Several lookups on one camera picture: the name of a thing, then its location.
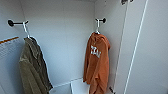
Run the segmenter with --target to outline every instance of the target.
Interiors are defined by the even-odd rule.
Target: wall
[[[103,19],[105,17],[107,19],[105,24],[100,25],[99,31],[108,38],[111,45],[109,50],[110,75],[108,88],[110,86],[114,88],[126,7],[127,4],[122,5],[121,0],[98,0],[95,3],[95,18]]]
[[[7,24],[8,19],[15,22],[24,21],[20,1],[0,0],[0,19],[0,41],[16,36],[20,37],[18,47],[13,45],[13,47],[3,48],[6,43],[0,45],[0,94],[23,94],[18,61],[23,46],[23,37],[26,34],[23,32],[22,26],[9,27]]]
[[[41,46],[54,87],[83,77],[85,49],[94,31],[94,3],[21,0],[30,35]]]

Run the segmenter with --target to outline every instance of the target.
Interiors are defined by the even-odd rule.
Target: wall hook
[[[14,23],[12,20],[8,20],[8,24],[9,24],[9,26],[13,27],[15,24],[23,24],[23,22],[22,23]]]

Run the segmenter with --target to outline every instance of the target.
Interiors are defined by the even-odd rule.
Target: closet
[[[85,51],[95,19],[103,18],[99,32],[111,45],[106,94],[167,94],[167,11],[167,0],[0,0],[0,41],[19,37],[0,44],[0,94],[23,94],[18,61],[27,34],[8,20],[29,21],[54,87],[50,94],[89,94],[82,81]]]

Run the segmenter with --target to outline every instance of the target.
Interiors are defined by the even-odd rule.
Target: jacket
[[[109,75],[110,44],[102,34],[92,33],[85,55],[83,82],[90,84],[89,94],[105,94]]]
[[[24,40],[19,65],[25,94],[49,94],[53,87],[48,79],[40,46],[32,37]]]

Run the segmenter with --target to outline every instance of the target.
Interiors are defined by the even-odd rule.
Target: orange hoodie
[[[110,44],[102,34],[92,33],[85,55],[83,82],[90,84],[89,94],[105,94],[109,75]]]

